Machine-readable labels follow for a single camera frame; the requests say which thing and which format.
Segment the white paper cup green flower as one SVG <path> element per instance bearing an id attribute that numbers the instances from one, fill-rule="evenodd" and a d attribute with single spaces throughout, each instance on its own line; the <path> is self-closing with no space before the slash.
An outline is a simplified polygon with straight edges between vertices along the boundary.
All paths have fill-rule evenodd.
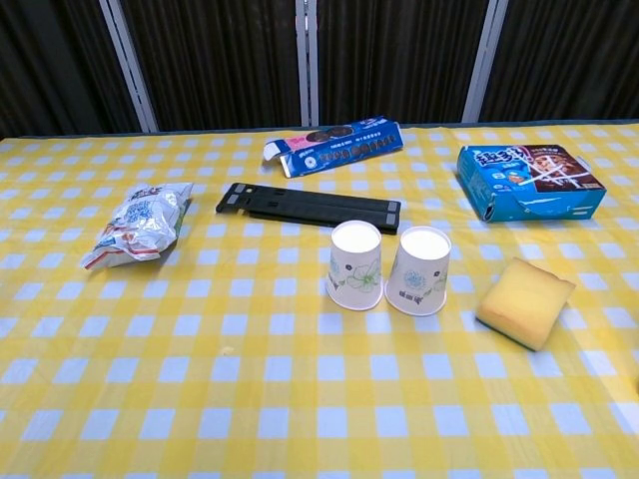
<path id="1" fill-rule="evenodd" d="M 325 288 L 331 300 L 346 309 L 375 307 L 382 297 L 381 234 L 372 224 L 347 221 L 330 234 Z"/>

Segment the black folding stand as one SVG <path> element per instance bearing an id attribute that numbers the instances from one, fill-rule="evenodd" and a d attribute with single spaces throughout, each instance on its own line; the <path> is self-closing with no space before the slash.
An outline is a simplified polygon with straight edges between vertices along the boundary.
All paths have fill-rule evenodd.
<path id="1" fill-rule="evenodd" d="M 232 184 L 216 206 L 218 214 L 243 211 L 252 218 L 319 227 L 334 228 L 348 221 L 363 221 L 392 236 L 397 234 L 400 210 L 398 201 L 246 183 Z"/>

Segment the blue pink Oreo cookie box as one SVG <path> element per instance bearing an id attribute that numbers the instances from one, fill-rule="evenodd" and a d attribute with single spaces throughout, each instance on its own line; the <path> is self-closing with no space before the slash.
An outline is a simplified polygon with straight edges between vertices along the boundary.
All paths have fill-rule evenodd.
<path id="1" fill-rule="evenodd" d="M 291 179 L 394 153 L 402 148 L 399 124 L 385 117 L 375 117 L 267 142 L 263 159 L 279 163 L 285 176 Z"/>

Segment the white paper cup blue print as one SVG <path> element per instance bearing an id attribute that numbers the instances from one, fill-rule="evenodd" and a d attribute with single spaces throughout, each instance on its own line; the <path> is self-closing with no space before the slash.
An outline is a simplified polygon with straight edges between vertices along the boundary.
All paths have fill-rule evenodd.
<path id="1" fill-rule="evenodd" d="M 444 232 L 427 226 L 405 230 L 384 287 L 389 304 L 412 316 L 438 313 L 446 303 L 450 253 Z"/>

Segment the white crinkled snack bag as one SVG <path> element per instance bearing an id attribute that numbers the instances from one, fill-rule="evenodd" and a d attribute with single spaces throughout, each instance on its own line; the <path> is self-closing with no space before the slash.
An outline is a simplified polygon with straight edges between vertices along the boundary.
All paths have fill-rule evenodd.
<path id="1" fill-rule="evenodd" d="M 169 183 L 131 189 L 81 267 L 93 270 L 158 259 L 179 236 L 193 186 Z"/>

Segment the yellow sponge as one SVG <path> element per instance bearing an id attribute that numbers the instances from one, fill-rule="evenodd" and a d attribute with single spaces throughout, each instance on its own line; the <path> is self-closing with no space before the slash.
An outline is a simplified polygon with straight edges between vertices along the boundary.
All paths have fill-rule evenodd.
<path id="1" fill-rule="evenodd" d="M 576 285 L 514 257 L 486 292 L 475 317 L 523 346 L 539 351 Z"/>

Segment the blue brown biscuit stick box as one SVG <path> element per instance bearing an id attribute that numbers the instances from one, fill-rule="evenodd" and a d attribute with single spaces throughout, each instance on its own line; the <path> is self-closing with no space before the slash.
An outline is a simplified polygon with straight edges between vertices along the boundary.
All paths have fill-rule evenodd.
<path id="1" fill-rule="evenodd" d="M 559 145 L 464 146 L 456 173 L 486 223 L 588 220 L 607 190 Z"/>

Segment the white partition frame post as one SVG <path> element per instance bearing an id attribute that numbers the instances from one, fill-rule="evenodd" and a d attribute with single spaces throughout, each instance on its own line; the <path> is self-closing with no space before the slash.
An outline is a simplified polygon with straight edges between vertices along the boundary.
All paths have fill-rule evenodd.
<path id="1" fill-rule="evenodd" d="M 301 123 L 320 124 L 318 0 L 295 0 Z"/>
<path id="2" fill-rule="evenodd" d="M 143 133 L 159 132 L 154 108 L 120 0 L 98 0 Z"/>
<path id="3" fill-rule="evenodd" d="M 488 0 L 473 70 L 462 112 L 462 123 L 477 123 L 509 0 Z"/>

